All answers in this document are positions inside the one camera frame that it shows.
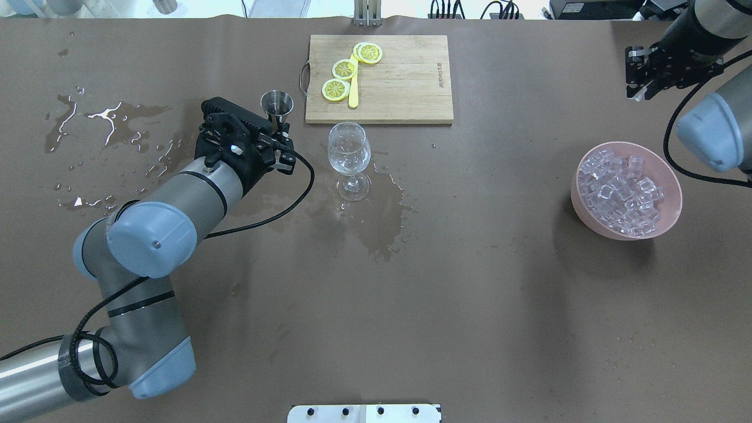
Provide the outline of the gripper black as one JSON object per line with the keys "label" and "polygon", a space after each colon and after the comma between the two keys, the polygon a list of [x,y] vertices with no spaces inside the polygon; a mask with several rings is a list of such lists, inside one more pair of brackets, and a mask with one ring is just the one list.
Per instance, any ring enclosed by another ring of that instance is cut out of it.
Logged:
{"label": "gripper black", "polygon": [[236,172],[242,195],[265,174],[276,170],[292,176],[297,158],[293,140],[281,132],[272,134],[271,123],[233,102],[214,97],[200,105],[204,121],[199,126],[194,158],[221,161]]}
{"label": "gripper black", "polygon": [[671,27],[649,48],[624,52],[626,96],[637,102],[664,89],[684,89],[723,74],[726,40],[704,29]]}

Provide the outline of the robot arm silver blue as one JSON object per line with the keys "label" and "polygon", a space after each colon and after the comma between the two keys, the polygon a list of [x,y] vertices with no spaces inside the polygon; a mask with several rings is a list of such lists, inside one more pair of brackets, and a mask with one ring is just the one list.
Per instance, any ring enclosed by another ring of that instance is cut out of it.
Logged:
{"label": "robot arm silver blue", "polygon": [[292,174],[301,156],[286,117],[294,102],[279,90],[260,100],[260,117],[220,97],[201,104],[193,160],[143,200],[87,227],[73,262],[95,280],[102,302],[70,334],[2,357],[2,421],[21,422],[126,387],[157,397],[196,372],[195,354],[171,280],[204,239],[269,172]]}
{"label": "robot arm silver blue", "polygon": [[[714,184],[750,187],[750,68],[707,94],[687,113],[683,108],[704,84],[750,57],[723,57],[750,36],[749,1],[690,1],[687,8],[649,48],[628,46],[624,53],[626,96],[649,100],[670,88],[691,88],[672,113],[663,151],[675,170]],[[701,176],[677,164],[669,152],[675,132],[699,161],[715,172],[741,171],[745,180]]]}

